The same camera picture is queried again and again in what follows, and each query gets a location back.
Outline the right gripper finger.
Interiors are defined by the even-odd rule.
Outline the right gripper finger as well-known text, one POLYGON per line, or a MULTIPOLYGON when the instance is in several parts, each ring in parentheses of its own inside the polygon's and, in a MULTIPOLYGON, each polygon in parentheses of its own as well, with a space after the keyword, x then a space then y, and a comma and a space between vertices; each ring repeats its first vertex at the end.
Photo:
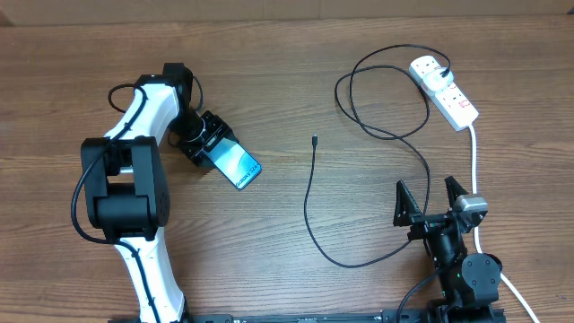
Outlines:
POLYGON ((402 180, 396 182, 396 207, 394 226, 410 226, 422 216, 422 212, 408 187, 402 180))
POLYGON ((457 182, 453 176, 445 178, 448 193, 448 202, 451 209, 462 209, 463 201, 468 192, 457 182))

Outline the Galaxy smartphone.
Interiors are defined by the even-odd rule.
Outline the Galaxy smartphone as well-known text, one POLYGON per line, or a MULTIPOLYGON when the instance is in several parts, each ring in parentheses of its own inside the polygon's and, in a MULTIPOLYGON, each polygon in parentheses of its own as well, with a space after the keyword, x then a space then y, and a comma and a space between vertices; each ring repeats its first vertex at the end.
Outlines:
POLYGON ((228 138, 223 138, 205 154, 239 190, 244 189, 263 170, 262 165, 239 143, 228 138))

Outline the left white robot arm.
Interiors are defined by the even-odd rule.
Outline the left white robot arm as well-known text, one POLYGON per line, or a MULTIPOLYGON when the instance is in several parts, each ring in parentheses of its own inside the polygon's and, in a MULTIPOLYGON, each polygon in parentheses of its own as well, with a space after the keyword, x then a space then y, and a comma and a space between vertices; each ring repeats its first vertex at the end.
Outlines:
POLYGON ((204 134, 206 117, 189 106, 196 83, 182 63, 141 75, 129 86, 134 98, 118 123, 81 146, 72 224, 85 240, 118 250, 138 298, 138 322, 193 319, 167 252, 170 193, 160 145, 169 130, 187 140, 204 134))

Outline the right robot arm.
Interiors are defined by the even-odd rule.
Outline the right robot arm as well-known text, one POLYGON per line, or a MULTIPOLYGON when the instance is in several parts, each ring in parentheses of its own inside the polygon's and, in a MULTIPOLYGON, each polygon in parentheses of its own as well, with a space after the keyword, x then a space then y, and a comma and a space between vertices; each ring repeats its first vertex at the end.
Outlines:
POLYGON ((424 240, 432 257, 434 273, 413 288, 417 291, 439 279, 442 297, 431 300, 411 317, 419 322, 501 323, 506 316, 492 304, 499 299, 501 261, 488 253, 470 254, 463 236, 476 229, 488 213, 478 193, 467 192, 453 177, 445 178, 449 209, 424 215, 402 180, 396 182, 393 224, 407 227, 410 241, 424 240))

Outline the white charger plug adapter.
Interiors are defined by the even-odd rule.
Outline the white charger plug adapter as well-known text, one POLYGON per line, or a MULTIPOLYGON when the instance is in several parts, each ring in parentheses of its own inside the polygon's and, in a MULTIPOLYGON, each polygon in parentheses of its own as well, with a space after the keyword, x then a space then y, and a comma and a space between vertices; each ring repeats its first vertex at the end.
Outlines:
POLYGON ((454 82, 454 75, 447 68, 436 69, 422 78, 430 92, 438 92, 454 82))

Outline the white power strip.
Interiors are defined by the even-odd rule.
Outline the white power strip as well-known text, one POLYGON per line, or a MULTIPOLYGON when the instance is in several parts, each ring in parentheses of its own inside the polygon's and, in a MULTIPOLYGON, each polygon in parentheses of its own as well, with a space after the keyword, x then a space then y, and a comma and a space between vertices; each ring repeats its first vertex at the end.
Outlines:
POLYGON ((479 112, 454 82, 438 92, 430 92, 426 88, 422 78, 440 68, 446 67, 441 66, 433 56, 423 56, 416 58, 410 64, 409 72, 448 123, 456 131, 461 131, 474 123, 479 112))

